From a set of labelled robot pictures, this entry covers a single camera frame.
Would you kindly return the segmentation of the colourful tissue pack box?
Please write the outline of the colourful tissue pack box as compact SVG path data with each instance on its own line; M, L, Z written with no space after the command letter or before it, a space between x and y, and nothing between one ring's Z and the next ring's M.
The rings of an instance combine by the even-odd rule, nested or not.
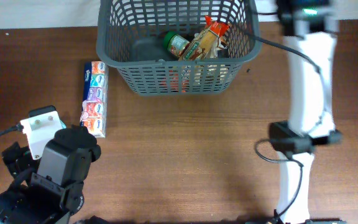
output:
M80 125L96 138L106 137L108 78L104 62L85 63Z

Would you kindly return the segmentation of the grey plastic basket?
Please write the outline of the grey plastic basket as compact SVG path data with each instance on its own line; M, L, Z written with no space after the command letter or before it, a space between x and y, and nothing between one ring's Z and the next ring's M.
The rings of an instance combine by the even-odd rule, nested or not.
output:
M102 0L96 52L142 96L221 93L261 50L252 38L260 34L256 9L253 0ZM193 38L206 16L229 24L227 45L217 58L179 61L163 46L164 35Z

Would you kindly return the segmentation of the green lid glass jar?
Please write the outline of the green lid glass jar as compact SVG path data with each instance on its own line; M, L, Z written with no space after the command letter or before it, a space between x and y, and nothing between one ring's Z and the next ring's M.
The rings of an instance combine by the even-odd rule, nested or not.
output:
M189 44L190 41L172 31L168 31L163 38L163 47L176 58L183 55Z

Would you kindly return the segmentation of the orange spaghetti packet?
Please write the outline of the orange spaghetti packet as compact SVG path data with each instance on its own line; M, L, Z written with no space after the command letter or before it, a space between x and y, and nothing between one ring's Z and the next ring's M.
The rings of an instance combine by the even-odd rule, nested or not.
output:
M205 60L206 54L211 50L213 42L220 37L224 37L224 34L230 28L229 24L215 21L210 16L205 16L204 18L206 20L205 27L194 35L193 40L190 41L183 55L178 58L179 61ZM198 70L197 66L203 65L185 65L181 68L173 67L169 70L168 78L162 82L162 86L170 86L170 89L174 92L186 93L190 90L200 91L202 89L201 83L195 83L195 73ZM206 78L206 70L204 70L202 78ZM216 72L213 78L206 78L207 87L205 90L212 90L211 84L214 78L217 78Z

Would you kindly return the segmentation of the beige snack bag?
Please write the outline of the beige snack bag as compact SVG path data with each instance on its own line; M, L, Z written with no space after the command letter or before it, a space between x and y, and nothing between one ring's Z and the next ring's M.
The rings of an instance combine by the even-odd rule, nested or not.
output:
M211 50L206 54L205 59L217 59L223 57L224 51L227 49L225 37L220 37L212 44ZM204 70L206 70L206 78L213 78L218 69L217 65L203 65L197 66L198 70L195 73L195 83L200 84ZM228 72L227 65L220 66L220 72L217 75L218 82L223 82Z

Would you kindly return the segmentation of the mint green packet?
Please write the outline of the mint green packet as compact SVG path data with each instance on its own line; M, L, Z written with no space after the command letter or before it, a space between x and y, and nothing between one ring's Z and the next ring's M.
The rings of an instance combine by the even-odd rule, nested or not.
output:
M60 124L62 126L62 129L67 128L66 124L62 120L59 119L59 122L60 122Z

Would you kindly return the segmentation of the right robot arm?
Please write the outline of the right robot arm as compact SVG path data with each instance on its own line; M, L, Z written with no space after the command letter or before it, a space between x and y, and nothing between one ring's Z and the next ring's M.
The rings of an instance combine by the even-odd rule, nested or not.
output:
M333 60L338 22L331 1L277 1L290 68L289 119L271 123L280 194L271 223L308 223L315 148L341 139L333 116Z

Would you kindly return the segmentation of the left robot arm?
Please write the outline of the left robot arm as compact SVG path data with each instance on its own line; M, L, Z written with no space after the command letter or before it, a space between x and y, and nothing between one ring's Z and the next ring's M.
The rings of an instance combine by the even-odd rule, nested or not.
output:
M85 202L84 181L101 148L86 127L72 126L54 134L39 160L18 142L1 155L14 180L0 194L0 223L68 223Z

